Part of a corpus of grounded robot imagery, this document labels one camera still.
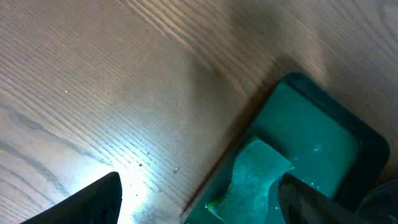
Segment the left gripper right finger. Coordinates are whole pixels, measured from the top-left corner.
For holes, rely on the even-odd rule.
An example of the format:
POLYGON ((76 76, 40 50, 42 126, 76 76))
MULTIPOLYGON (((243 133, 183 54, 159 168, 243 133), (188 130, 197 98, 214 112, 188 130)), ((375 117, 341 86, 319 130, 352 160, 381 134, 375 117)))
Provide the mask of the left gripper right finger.
POLYGON ((303 183, 284 174, 278 184, 277 198, 288 224, 367 224, 347 209, 303 183))

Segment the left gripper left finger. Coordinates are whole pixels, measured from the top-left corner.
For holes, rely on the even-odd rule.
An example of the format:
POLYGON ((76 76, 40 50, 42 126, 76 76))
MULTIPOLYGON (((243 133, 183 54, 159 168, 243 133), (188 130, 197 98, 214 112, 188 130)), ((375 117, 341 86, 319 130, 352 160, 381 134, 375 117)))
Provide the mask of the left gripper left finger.
POLYGON ((122 202, 118 172, 110 172, 21 224, 117 224, 122 202))

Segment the green scrubbing sponge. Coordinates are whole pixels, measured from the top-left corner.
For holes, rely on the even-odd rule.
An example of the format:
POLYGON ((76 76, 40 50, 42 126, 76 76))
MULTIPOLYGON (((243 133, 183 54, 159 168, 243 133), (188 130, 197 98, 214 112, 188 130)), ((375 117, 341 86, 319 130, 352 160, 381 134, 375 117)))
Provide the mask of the green scrubbing sponge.
POLYGON ((263 223, 271 185, 293 168, 282 154, 253 136, 234 160, 227 191, 207 209, 223 223, 263 223))

